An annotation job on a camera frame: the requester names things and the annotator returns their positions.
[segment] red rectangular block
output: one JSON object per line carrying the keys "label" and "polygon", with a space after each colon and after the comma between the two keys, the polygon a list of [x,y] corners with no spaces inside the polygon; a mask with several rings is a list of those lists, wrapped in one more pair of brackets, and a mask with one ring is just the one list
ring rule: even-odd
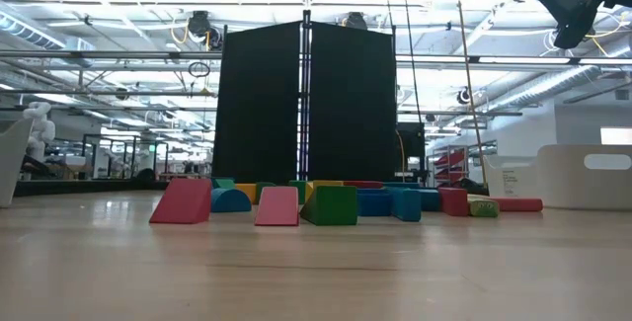
{"label": "red rectangular block", "polygon": [[380,189],[384,188],[382,182],[365,182],[365,181],[344,181],[347,187],[356,187],[358,189]]}
{"label": "red rectangular block", "polygon": [[496,201],[501,211],[508,212],[539,212],[544,208],[542,199],[530,198],[489,198]]}
{"label": "red rectangular block", "polygon": [[200,223],[210,215],[210,179],[173,179],[149,223]]}
{"label": "red rectangular block", "polygon": [[298,189],[265,187],[261,191],[255,226],[298,226]]}
{"label": "red rectangular block", "polygon": [[450,216],[469,216],[470,205],[467,202],[467,191],[456,188],[439,188],[441,208]]}

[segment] black curtain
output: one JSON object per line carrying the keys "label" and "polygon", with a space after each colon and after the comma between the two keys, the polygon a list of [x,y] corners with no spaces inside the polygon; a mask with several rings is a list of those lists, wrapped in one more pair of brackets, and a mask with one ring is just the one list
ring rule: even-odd
{"label": "black curtain", "polygon": [[299,26],[226,36],[213,177],[276,184],[296,179]]}
{"label": "black curtain", "polygon": [[395,97],[392,36],[312,23],[309,179],[390,181]]}

